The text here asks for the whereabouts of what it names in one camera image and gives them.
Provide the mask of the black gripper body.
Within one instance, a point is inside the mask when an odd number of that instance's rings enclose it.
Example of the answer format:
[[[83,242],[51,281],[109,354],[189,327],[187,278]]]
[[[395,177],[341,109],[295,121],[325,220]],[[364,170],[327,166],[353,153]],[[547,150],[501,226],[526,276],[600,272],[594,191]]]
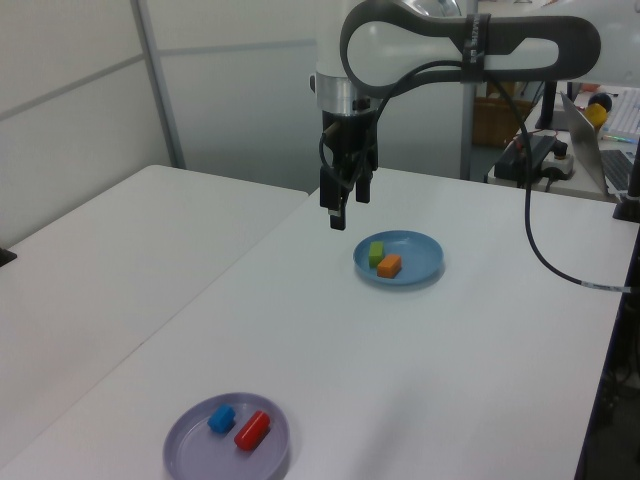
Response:
[[[377,125],[375,112],[337,115],[322,112],[320,158],[335,168],[353,169],[365,152],[371,170],[377,170]]]

